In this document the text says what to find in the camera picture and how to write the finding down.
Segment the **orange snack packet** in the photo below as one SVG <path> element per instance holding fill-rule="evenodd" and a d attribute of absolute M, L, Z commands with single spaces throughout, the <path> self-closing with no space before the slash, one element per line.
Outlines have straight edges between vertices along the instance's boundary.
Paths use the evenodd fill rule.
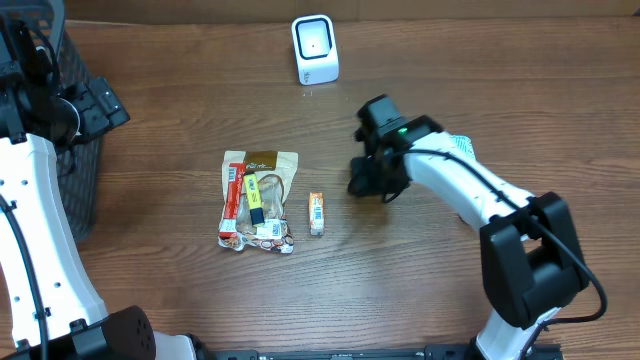
<path fill-rule="evenodd" d="M 324 196 L 320 192 L 309 194 L 309 229 L 312 236 L 322 236 L 325 229 Z"/>

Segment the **teal snack packet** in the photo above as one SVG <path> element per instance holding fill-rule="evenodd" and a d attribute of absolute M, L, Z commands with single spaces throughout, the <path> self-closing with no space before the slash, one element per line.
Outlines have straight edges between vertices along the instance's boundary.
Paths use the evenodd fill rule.
<path fill-rule="evenodd" d="M 476 159 L 474 147 L 470 137 L 464 135 L 451 135 L 455 145 L 470 158 Z"/>

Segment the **brown snack pouch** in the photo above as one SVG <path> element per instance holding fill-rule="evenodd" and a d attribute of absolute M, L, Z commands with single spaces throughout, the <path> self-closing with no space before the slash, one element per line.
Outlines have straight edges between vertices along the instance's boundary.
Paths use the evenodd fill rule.
<path fill-rule="evenodd" d="M 257 176 L 264 214 L 264 223 L 253 226 L 249 214 L 246 190 L 243 188 L 240 198 L 236 234 L 230 238 L 219 236 L 221 247 L 242 251 L 247 247 L 255 247 L 278 254 L 291 254 L 294 250 L 293 235 L 287 221 L 285 203 L 294 177 L 297 173 L 299 155 L 295 152 L 282 151 L 239 151 L 228 150 L 222 162 L 222 190 L 224 208 L 227 195 L 228 169 L 231 163 L 244 163 L 247 173 Z"/>

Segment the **yellow black item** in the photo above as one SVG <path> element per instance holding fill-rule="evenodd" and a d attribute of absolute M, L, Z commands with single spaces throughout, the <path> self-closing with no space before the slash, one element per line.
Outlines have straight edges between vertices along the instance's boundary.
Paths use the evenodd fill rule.
<path fill-rule="evenodd" d="M 244 175 L 243 181 L 252 225 L 261 226 L 264 223 L 264 214 L 257 176 L 254 173 L 247 173 Z"/>

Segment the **red item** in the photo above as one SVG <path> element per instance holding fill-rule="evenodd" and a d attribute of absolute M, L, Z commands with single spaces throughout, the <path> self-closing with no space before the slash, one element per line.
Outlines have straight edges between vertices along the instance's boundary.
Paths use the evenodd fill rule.
<path fill-rule="evenodd" d="M 236 234 L 245 171 L 246 165 L 244 163 L 231 163 L 229 165 L 226 202 L 219 227 L 219 236 L 221 238 L 230 238 Z"/>

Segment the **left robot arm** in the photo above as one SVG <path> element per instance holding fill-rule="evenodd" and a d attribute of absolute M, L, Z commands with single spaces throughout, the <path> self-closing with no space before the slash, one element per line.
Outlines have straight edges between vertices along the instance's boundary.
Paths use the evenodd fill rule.
<path fill-rule="evenodd" d="M 96 78 L 64 87 L 38 28 L 1 19 L 1 268 L 15 359 L 210 359 L 195 336 L 154 330 L 144 311 L 107 311 L 81 262 L 59 190 L 57 158 L 125 124 Z"/>

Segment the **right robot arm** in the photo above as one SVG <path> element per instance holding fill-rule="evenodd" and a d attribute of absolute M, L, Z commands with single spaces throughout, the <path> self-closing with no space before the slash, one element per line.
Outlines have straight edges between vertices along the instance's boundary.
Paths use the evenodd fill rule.
<path fill-rule="evenodd" d="M 537 350 L 542 330 L 595 278 L 584 262 L 568 205 L 535 196 L 465 153 L 427 116 L 361 115 L 348 191 L 390 202 L 410 184 L 429 188 L 479 235 L 484 292 L 492 313 L 465 349 L 471 359 L 554 356 Z"/>

